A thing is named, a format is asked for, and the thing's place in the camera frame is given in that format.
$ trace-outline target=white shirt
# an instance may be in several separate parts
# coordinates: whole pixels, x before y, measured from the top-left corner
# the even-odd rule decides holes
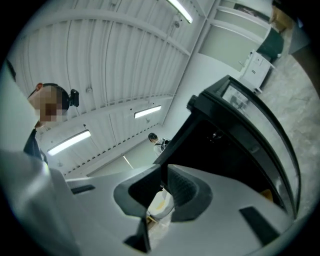
[[[164,142],[165,140],[166,140],[165,138],[160,138],[155,143],[155,144],[160,144],[160,145],[153,146],[153,151],[157,157],[160,156],[160,154],[162,153],[161,143]]]

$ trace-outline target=corrugated ceiling panel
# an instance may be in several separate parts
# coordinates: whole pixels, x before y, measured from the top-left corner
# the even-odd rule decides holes
[[[116,4],[109,0],[57,0],[49,2],[40,13],[58,14],[71,9],[119,12],[148,23],[150,30],[153,27],[162,30],[190,51],[188,47],[195,43],[199,32],[196,30],[199,17],[190,1],[181,3],[190,11],[194,21],[192,25],[181,22],[180,28],[171,26],[178,12],[164,0],[119,0]],[[83,123],[76,120],[75,125],[67,125],[66,130],[47,133],[55,135],[52,137],[45,132],[59,128],[59,123],[48,123],[39,129],[37,138],[41,140],[43,151],[84,129],[90,130],[90,138],[55,156],[48,156],[49,166],[64,174],[89,163],[98,155],[108,155],[119,143],[161,123],[169,108],[169,100],[156,100],[152,104],[154,101],[148,103],[148,99],[174,93],[181,67],[189,56],[150,31],[125,23],[125,18],[124,23],[77,19],[48,25],[21,38],[10,57],[17,84],[26,96],[37,83],[57,83],[68,92],[71,89],[79,91],[80,105],[69,108],[65,117],[67,122],[106,107],[102,114],[80,119]],[[146,101],[107,111],[108,106],[139,99]],[[135,112],[158,104],[162,105],[160,111],[134,118]]]
[[[194,8],[194,5],[191,1],[184,1],[183,7],[188,11],[188,13],[193,18],[193,22],[189,24],[186,19],[184,19],[180,15],[180,27],[174,28],[173,32],[171,34],[171,37],[176,40],[178,43],[180,43],[182,46],[184,46],[186,49],[190,47],[190,42],[193,40],[193,38],[197,37],[197,31],[199,22],[201,21],[201,17],[199,16],[199,13]]]
[[[168,33],[173,18],[177,13],[177,10],[167,1],[157,1],[148,23]]]

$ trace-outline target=machine display screen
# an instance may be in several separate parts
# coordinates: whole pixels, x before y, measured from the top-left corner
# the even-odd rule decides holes
[[[254,103],[252,103],[235,87],[233,86],[232,82],[228,83],[227,87],[223,90],[221,97],[231,106],[233,106],[234,109],[246,117],[269,142],[284,168],[285,174],[292,189],[294,201],[297,203],[299,193],[298,173],[296,172],[286,145],[268,118]]]

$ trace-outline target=black hair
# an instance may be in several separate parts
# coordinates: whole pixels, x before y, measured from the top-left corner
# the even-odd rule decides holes
[[[62,102],[62,109],[64,110],[64,112],[66,112],[69,109],[69,106],[75,106],[78,107],[79,106],[79,92],[76,91],[75,89],[72,89],[70,92],[70,95],[68,95],[68,93],[66,92],[65,89],[63,89],[61,86],[57,85],[56,83],[44,83],[43,87],[47,87],[47,86],[53,86],[56,88],[56,90],[58,92],[61,92],[61,102]]]
[[[158,139],[158,136],[157,136],[155,133],[151,132],[151,133],[149,133],[149,135],[148,135],[148,139],[149,139],[149,141],[151,141],[151,140],[157,140],[157,139]]]

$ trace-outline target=ceiling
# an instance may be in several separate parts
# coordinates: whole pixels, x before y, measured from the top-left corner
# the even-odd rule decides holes
[[[27,24],[8,57],[23,93],[37,83],[79,91],[79,107],[38,130],[40,147],[47,152],[85,129],[91,133],[48,156],[49,167],[66,176],[98,168],[97,159],[120,145],[129,150],[130,140],[162,124],[204,20],[191,1],[180,2],[192,24],[166,0],[55,0]],[[134,118],[157,105],[160,111]]]

